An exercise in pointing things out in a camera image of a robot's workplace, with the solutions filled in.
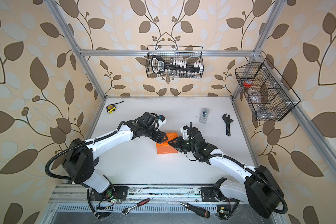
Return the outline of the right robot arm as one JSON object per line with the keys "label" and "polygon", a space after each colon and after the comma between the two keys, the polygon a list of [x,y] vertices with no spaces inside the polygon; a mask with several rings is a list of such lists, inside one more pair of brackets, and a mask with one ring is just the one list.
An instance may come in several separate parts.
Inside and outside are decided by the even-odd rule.
{"label": "right robot arm", "polygon": [[266,167],[246,165],[226,155],[217,146],[206,142],[195,127],[184,126],[181,132],[181,136],[168,142],[171,147],[180,153],[192,153],[196,161],[219,168],[235,179],[233,182],[222,177],[213,185],[216,201],[232,198],[248,202],[264,218],[269,218],[274,212],[288,212],[284,193]]}

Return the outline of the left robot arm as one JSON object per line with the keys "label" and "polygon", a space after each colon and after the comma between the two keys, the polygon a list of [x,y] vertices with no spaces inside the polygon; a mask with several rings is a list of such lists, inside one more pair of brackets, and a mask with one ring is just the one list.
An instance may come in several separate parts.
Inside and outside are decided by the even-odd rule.
{"label": "left robot arm", "polygon": [[[56,179],[72,180],[98,193],[106,192],[111,182],[94,168],[94,161],[115,146],[135,138],[147,137],[156,143],[165,142],[168,137],[159,128],[166,123],[163,115],[145,113],[135,120],[122,121],[119,126],[100,137],[83,141],[53,156],[45,165],[45,173]],[[63,167],[68,176],[51,172],[51,164],[63,156]]]}

